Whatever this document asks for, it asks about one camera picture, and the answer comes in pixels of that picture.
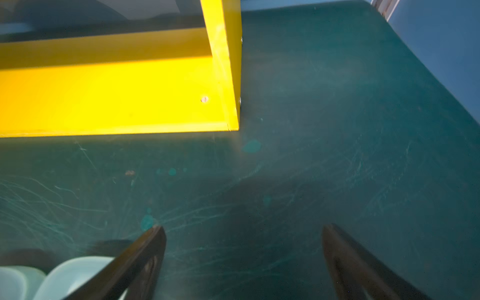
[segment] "grey wall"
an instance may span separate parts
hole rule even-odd
[[[480,122],[480,1],[401,0],[390,24]]]

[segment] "green paint spot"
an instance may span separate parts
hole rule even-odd
[[[263,202],[265,207],[269,207],[270,204],[272,203],[272,197],[268,195],[264,196]]]
[[[145,215],[140,222],[140,229],[142,231],[147,231],[152,228],[155,220],[153,219],[152,215]]]
[[[246,153],[256,153],[260,151],[261,148],[262,148],[261,142],[257,140],[251,140],[245,146],[243,146],[241,150]]]

